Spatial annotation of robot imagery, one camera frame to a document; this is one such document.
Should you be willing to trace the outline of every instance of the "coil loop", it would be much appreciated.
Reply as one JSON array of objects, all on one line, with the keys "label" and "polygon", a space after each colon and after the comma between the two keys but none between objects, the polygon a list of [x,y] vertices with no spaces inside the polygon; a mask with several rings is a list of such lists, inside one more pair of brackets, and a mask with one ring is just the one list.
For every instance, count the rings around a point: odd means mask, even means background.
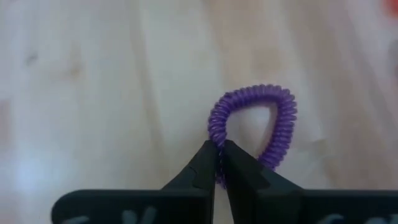
[{"label": "coil loop", "polygon": [[255,85],[225,93],[210,113],[208,119],[209,138],[220,150],[220,168],[217,171],[217,183],[225,186],[223,172],[223,148],[226,140],[226,122],[232,112],[258,103],[276,103],[277,117],[271,139],[258,161],[275,170],[283,160],[292,141],[297,104],[294,95],[279,85]]}]

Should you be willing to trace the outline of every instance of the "blurred background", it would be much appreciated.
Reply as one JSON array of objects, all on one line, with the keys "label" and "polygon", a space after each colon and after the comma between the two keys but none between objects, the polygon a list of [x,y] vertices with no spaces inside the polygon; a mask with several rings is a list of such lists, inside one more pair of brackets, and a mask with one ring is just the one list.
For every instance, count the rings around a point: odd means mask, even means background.
[{"label": "blurred background", "polygon": [[[50,223],[76,189],[158,189],[207,139],[218,98],[289,88],[277,172],[311,189],[396,189],[393,0],[0,0],[0,220]],[[269,108],[232,115],[256,156]],[[232,223],[216,188],[215,223]]]}]

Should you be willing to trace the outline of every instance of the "black plastic tool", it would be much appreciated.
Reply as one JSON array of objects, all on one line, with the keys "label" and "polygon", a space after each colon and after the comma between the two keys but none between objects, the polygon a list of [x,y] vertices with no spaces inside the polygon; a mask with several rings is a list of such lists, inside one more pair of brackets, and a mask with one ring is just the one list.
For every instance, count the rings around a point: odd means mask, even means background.
[{"label": "black plastic tool", "polygon": [[[54,224],[213,223],[218,151],[207,141],[162,190],[81,190],[63,196]],[[235,224],[396,224],[398,191],[305,190],[265,168],[232,141],[223,155]]]}]

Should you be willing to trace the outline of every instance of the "purple coiled cord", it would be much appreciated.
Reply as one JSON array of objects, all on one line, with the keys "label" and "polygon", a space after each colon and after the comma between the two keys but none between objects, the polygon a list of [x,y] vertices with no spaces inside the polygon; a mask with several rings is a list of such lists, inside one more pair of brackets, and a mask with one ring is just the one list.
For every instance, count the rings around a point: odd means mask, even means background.
[{"label": "purple coiled cord", "polygon": [[258,103],[276,103],[277,117],[271,139],[258,157],[264,166],[275,170],[287,153],[292,141],[294,121],[297,119],[296,102],[290,90],[278,85],[255,85],[225,93],[212,109],[209,117],[208,132],[210,139],[220,150],[220,168],[217,171],[217,183],[225,186],[223,172],[223,147],[226,139],[226,122],[234,111]]}]

